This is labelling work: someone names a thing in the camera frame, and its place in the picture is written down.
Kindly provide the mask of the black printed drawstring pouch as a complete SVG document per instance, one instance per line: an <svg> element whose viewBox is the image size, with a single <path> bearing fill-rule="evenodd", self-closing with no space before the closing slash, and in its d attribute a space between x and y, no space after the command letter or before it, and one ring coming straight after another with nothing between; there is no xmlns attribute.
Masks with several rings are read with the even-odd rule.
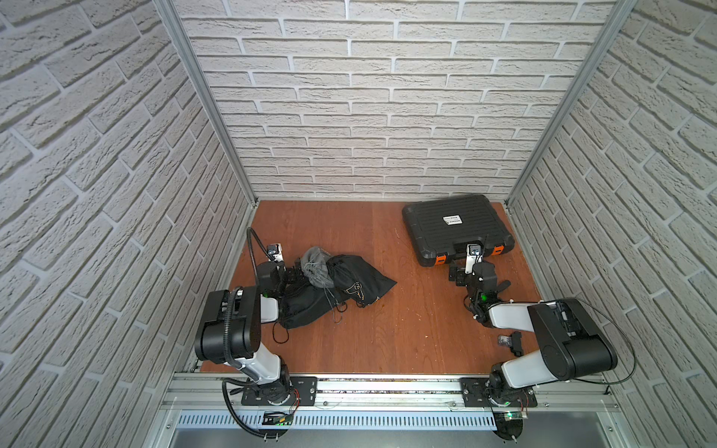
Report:
<svg viewBox="0 0 717 448"><path fill-rule="evenodd" d="M279 316L272 327L272 336L275 343L283 345L289 341L289 330L305 327L316 320L332 313L335 324L343 320L342 313L347 311L345 298L336 289L315 287L311 283L288 286L285 294L278 301ZM276 339L276 326L280 325L286 332L286 339Z"/></svg>

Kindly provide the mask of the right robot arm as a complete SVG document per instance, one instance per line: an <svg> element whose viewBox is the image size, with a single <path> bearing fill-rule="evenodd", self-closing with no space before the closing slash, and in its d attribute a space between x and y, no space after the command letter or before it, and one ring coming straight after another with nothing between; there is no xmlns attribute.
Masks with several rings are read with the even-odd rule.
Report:
<svg viewBox="0 0 717 448"><path fill-rule="evenodd" d="M464 306L479 324L509 330L515 356L491 368L483 386L493 406L530 405L534 386L564 382L610 371L617 366L614 346L577 299L549 302L504 302L500 282L489 262L449 264L448 278L467 289Z"/></svg>

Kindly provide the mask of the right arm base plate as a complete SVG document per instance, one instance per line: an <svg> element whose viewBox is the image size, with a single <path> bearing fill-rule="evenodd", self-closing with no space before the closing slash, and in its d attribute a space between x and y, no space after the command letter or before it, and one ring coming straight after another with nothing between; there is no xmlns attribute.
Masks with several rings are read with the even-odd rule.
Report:
<svg viewBox="0 0 717 448"><path fill-rule="evenodd" d="M464 405L479 407L518 407L521 409L538 406L532 388L509 388L502 382L489 377L461 377L459 386Z"/></svg>

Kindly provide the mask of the black fabric pouch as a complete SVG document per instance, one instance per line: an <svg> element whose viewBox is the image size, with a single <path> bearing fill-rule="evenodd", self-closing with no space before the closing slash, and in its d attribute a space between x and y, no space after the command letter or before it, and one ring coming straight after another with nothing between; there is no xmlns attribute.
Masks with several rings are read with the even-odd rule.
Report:
<svg viewBox="0 0 717 448"><path fill-rule="evenodd" d="M331 257L327 268L334 287L361 308L374 304L397 285L360 256Z"/></svg>

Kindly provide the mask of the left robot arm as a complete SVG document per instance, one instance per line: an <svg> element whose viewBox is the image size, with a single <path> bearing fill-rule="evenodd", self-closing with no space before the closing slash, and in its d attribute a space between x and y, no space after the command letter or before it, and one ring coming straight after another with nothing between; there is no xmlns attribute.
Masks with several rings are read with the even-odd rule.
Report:
<svg viewBox="0 0 717 448"><path fill-rule="evenodd" d="M265 246L251 228L246 246L255 284L208 294L194 351L198 360L229 366L246 377L223 381L229 398L241 395L250 404L296 406L300 394L287 364L261 341L263 325L280 321L279 299L288 283L282 246Z"/></svg>

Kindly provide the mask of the grey fabric pouch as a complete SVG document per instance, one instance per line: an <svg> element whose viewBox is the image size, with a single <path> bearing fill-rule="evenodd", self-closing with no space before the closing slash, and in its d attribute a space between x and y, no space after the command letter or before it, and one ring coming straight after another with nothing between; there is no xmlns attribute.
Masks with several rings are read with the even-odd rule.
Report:
<svg viewBox="0 0 717 448"><path fill-rule="evenodd" d="M312 246L301 257L302 273L312 286L320 289L334 288L334 281L328 269L328 261L331 258L332 255L319 246Z"/></svg>

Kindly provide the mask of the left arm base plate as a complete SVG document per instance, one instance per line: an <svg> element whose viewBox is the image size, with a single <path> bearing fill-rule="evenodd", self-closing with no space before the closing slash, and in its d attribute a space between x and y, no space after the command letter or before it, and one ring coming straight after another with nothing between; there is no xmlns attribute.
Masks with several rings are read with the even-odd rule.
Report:
<svg viewBox="0 0 717 448"><path fill-rule="evenodd" d="M291 375L270 384L249 386L242 394L242 406L313 406L317 397L316 376Z"/></svg>

